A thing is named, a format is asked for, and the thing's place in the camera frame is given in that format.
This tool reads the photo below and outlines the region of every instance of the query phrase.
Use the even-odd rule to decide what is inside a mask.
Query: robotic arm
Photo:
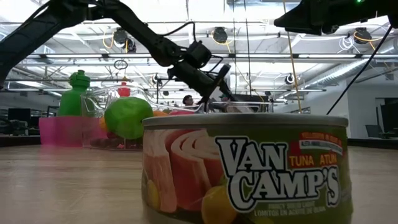
[[[44,4],[0,42],[0,89],[10,70],[56,33],[85,20],[95,21],[104,18],[113,19],[135,37],[148,49],[159,65],[173,65],[173,68],[168,70],[169,78],[176,76],[204,98],[208,98],[217,86],[223,93],[232,96],[223,81],[229,65],[224,65],[217,77],[199,70],[212,56],[201,41],[195,41],[189,48],[178,46],[163,35],[154,33],[119,0],[50,0]]]
[[[388,16],[391,26],[398,28],[397,6],[396,0],[302,0],[274,25],[289,32],[322,35],[333,34],[339,26]]]

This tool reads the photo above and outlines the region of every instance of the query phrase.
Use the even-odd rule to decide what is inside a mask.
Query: green bottle
[[[81,116],[80,95],[90,87],[90,78],[85,76],[85,71],[79,70],[70,76],[69,84],[72,89],[63,93],[58,116]]]

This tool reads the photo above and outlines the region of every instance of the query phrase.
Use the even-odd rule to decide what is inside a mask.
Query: wooden table
[[[352,224],[395,224],[398,151],[350,149]],[[0,223],[142,223],[141,153],[0,148]]]

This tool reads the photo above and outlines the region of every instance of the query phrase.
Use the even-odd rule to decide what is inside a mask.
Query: van camp's logo text
[[[286,142],[262,142],[248,137],[216,137],[228,195],[239,212],[252,211],[261,202],[314,200],[326,187],[326,205],[340,200],[338,166],[288,169]]]

